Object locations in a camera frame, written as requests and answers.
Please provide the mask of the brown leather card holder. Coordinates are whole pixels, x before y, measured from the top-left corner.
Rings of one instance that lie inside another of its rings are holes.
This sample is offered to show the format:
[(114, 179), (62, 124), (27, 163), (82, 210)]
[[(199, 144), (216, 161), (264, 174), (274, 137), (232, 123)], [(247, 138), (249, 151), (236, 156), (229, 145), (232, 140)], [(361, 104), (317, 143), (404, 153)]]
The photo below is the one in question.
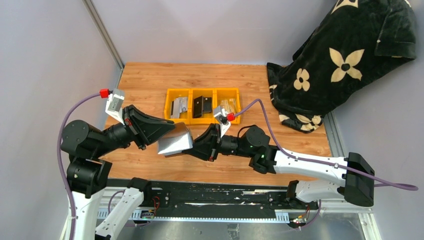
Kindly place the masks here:
[(157, 141), (157, 153), (164, 156), (180, 154), (184, 150), (191, 149), (193, 143), (190, 130), (185, 123), (179, 122), (175, 124), (175, 129)]

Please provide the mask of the gold credit card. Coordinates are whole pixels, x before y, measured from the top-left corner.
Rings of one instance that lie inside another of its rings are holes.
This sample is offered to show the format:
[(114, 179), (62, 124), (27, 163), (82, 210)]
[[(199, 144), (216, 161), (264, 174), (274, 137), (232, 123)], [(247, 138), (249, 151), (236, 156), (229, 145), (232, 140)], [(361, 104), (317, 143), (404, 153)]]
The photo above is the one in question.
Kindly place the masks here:
[(220, 106), (226, 110), (227, 113), (235, 114), (237, 112), (237, 103), (235, 98), (223, 99)]

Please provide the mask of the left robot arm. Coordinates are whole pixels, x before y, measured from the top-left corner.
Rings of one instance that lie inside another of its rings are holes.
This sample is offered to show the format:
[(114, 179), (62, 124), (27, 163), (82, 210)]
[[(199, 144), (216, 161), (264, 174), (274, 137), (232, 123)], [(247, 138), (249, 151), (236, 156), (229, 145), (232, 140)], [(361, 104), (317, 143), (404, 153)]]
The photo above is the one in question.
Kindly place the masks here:
[(99, 130), (83, 120), (68, 123), (61, 134), (60, 150), (67, 153), (70, 164), (66, 182), (70, 188), (72, 214), (69, 237), (72, 240), (115, 240), (133, 211), (144, 201), (154, 199), (152, 183), (134, 177), (124, 190), (122, 199), (106, 219), (97, 224), (97, 214), (105, 193), (112, 163), (101, 157), (131, 143), (145, 150), (176, 128), (175, 123), (147, 115), (134, 105), (119, 111), (119, 123)]

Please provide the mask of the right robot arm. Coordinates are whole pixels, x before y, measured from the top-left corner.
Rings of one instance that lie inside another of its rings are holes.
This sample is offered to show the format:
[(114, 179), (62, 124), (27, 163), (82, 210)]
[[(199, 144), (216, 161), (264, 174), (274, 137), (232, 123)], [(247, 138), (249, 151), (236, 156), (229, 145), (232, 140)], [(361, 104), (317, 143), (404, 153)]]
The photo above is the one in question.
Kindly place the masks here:
[(210, 124), (183, 150), (203, 161), (213, 162), (219, 154), (249, 158), (249, 166), (260, 174), (297, 174), (314, 181), (292, 180), (286, 198), (302, 203), (343, 199), (360, 207), (374, 205), (374, 169), (358, 153), (348, 157), (322, 157), (280, 150), (257, 125), (249, 125), (243, 135), (223, 135), (218, 124)]

